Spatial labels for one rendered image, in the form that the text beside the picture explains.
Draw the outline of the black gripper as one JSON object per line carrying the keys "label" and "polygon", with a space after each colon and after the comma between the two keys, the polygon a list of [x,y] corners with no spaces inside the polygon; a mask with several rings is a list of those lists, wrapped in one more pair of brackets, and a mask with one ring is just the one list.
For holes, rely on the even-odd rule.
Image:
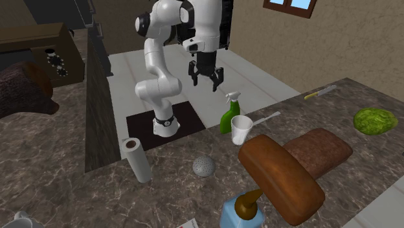
{"label": "black gripper", "polygon": [[218,86],[224,81],[224,68],[216,68],[217,52],[197,52],[197,60],[190,61],[188,66],[188,75],[193,80],[193,85],[197,85],[197,76],[209,76],[213,82],[212,91],[216,92]]}

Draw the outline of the dark robot stand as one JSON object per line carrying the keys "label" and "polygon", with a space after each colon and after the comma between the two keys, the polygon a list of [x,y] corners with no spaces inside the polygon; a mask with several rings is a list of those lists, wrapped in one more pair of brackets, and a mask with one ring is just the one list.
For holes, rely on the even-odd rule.
{"label": "dark robot stand", "polygon": [[189,101],[174,104],[172,108],[181,125],[174,136],[160,137],[153,134],[155,113],[151,110],[126,117],[129,137],[138,138],[146,151],[205,129]]}

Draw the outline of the green spray bottle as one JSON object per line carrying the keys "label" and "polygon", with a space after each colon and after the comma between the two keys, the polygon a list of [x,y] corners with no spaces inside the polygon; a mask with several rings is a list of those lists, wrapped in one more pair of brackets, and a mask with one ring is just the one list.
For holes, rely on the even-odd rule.
{"label": "green spray bottle", "polygon": [[226,134],[231,132],[231,120],[233,117],[240,115],[240,105],[238,97],[241,95],[239,91],[226,94],[227,103],[230,103],[229,110],[222,116],[220,120],[220,132]]}

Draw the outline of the white cup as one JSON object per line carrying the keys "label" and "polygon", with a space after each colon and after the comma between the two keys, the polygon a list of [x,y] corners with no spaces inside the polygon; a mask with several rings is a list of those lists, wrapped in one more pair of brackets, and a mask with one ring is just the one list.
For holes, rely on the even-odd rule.
{"label": "white cup", "polygon": [[236,115],[231,119],[231,139],[235,145],[241,146],[253,126],[252,120],[245,115]]}

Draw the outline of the grey spoon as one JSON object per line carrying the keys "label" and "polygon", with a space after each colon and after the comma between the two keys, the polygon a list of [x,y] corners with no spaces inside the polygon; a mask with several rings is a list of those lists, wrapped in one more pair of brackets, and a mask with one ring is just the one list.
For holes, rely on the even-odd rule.
{"label": "grey spoon", "polygon": [[255,125],[259,124],[259,123],[262,123],[262,122],[264,122],[264,121],[266,121],[266,120],[268,120],[268,119],[270,119],[270,118],[273,118],[273,117],[275,117],[275,116],[278,116],[278,115],[280,115],[280,114],[281,114],[281,112],[277,111],[277,112],[273,113],[272,115],[270,115],[270,116],[268,116],[268,117],[264,117],[264,118],[261,118],[261,119],[255,121],[255,122],[253,122],[252,125],[255,126]]}

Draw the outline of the brown-framed window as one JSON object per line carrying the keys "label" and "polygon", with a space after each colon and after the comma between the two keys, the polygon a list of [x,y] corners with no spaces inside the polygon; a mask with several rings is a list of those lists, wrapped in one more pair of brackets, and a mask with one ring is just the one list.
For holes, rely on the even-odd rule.
{"label": "brown-framed window", "polygon": [[263,7],[309,19],[317,0],[264,0]]}

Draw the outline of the white paper towel roll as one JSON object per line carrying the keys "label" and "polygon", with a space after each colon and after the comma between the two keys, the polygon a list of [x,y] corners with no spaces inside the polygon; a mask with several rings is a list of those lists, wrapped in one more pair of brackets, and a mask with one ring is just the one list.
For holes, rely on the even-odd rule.
{"label": "white paper towel roll", "polygon": [[132,137],[124,139],[121,149],[138,182],[148,182],[152,178],[152,171],[140,140]]}

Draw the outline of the orange-brown bread loaf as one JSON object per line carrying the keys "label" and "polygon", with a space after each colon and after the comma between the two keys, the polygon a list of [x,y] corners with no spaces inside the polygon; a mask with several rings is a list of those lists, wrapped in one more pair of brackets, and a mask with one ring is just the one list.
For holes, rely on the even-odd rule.
{"label": "orange-brown bread loaf", "polygon": [[308,171],[266,135],[246,141],[238,159],[283,219],[292,226],[311,218],[325,193]]}

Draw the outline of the dark brown bread loaf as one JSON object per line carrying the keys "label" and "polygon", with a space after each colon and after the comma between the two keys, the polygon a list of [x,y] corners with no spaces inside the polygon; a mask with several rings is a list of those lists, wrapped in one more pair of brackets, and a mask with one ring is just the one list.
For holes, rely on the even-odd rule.
{"label": "dark brown bread loaf", "polygon": [[310,130],[290,140],[283,147],[313,179],[320,178],[353,154],[349,144],[324,128]]}

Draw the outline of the blue soap dispenser brown pump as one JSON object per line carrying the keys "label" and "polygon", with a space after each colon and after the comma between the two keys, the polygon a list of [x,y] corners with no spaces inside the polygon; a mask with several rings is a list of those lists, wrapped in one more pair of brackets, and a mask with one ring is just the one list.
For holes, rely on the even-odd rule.
{"label": "blue soap dispenser brown pump", "polygon": [[223,204],[220,228],[260,228],[265,220],[257,200],[261,189],[242,192]]}

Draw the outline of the white and red card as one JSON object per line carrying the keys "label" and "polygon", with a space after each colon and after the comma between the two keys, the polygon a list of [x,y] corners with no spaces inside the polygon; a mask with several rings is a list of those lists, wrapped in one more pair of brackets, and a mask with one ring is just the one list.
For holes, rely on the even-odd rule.
{"label": "white and red card", "polygon": [[181,224],[177,228],[199,228],[196,219],[192,218],[191,220],[188,220],[187,222]]}

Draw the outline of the brown cabinet with knobs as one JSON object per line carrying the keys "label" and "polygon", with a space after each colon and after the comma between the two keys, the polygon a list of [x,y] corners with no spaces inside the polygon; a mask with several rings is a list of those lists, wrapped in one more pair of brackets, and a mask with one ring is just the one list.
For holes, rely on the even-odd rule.
{"label": "brown cabinet with knobs", "polygon": [[85,63],[63,23],[0,28],[0,71],[22,61],[39,65],[53,87],[85,78]]}

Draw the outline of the green lettuce head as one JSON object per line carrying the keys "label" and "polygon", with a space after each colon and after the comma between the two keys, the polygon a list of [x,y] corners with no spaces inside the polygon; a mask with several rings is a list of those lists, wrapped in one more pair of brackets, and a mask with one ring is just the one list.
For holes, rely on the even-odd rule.
{"label": "green lettuce head", "polygon": [[380,135],[395,128],[398,119],[395,115],[385,109],[363,108],[359,110],[354,118],[355,129],[366,135]]}

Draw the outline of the dark brown rounded object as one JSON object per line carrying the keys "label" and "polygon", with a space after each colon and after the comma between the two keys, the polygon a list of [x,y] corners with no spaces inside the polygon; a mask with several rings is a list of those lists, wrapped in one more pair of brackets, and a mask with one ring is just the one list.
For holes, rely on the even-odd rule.
{"label": "dark brown rounded object", "polygon": [[19,112],[53,115],[60,106],[52,96],[49,77],[34,62],[17,62],[0,72],[0,119]]}

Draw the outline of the yellow-handled knife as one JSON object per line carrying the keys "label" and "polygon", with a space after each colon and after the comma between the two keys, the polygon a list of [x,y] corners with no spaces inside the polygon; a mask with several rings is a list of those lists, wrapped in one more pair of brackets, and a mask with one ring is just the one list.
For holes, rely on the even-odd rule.
{"label": "yellow-handled knife", "polygon": [[336,89],[336,88],[337,88],[336,85],[328,86],[328,87],[326,87],[326,88],[324,88],[324,89],[321,89],[320,91],[317,91],[317,92],[312,93],[312,94],[310,94],[310,95],[306,95],[306,96],[304,97],[304,100],[307,100],[307,99],[309,99],[309,98],[311,98],[311,97],[319,97],[319,96],[324,95],[324,94],[326,94],[326,93],[328,93],[328,92],[330,92],[330,91],[332,91],[332,90],[334,90],[334,89]]}

